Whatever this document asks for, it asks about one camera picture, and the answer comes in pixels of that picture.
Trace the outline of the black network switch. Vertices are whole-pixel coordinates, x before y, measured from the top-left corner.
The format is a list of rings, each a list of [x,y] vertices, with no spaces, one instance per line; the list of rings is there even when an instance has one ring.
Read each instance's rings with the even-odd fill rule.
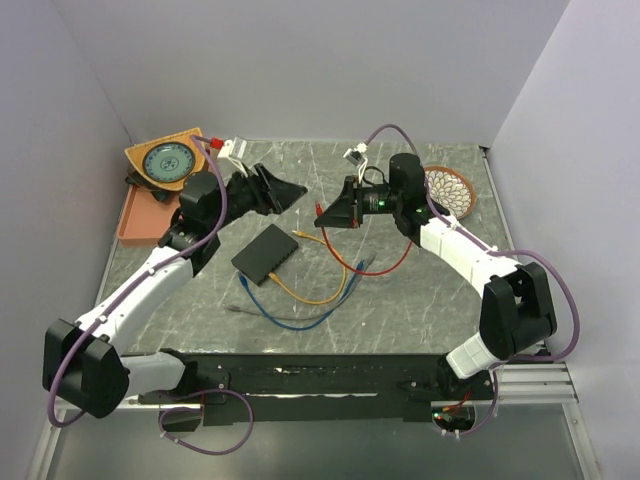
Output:
[[[298,248],[296,240],[272,224],[236,254],[231,264],[248,280],[261,286]]]

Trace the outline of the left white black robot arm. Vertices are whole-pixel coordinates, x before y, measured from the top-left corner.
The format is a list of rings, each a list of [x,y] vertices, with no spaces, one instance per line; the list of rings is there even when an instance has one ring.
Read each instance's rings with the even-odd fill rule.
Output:
[[[172,351],[128,355],[143,323],[175,291],[191,281],[220,246],[218,232],[249,212],[281,214],[304,196],[303,185],[256,164],[223,179],[218,169],[190,175],[169,229],[143,265],[108,298],[74,322],[56,320],[46,331],[42,383],[47,415],[57,419],[61,398],[95,418],[112,413],[133,395],[164,391],[174,401],[198,389],[196,366]]]

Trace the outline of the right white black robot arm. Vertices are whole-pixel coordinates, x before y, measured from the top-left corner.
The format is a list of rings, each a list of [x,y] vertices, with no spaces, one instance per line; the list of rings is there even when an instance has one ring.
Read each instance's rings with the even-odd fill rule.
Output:
[[[428,193],[419,157],[396,154],[389,177],[367,185],[356,176],[344,180],[339,196],[318,208],[315,226],[357,228],[367,215],[388,214],[399,232],[456,271],[481,298],[477,333],[451,350],[437,374],[437,386],[456,399],[472,386],[472,376],[549,338],[557,322],[548,277],[536,262],[519,263],[480,241]]]

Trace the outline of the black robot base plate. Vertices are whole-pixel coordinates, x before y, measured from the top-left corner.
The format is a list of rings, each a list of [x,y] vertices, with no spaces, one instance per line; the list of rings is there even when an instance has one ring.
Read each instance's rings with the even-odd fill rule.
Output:
[[[435,354],[186,354],[173,390],[143,404],[203,404],[207,426],[257,422],[401,419],[429,422],[435,402],[489,401],[486,371],[460,380]]]

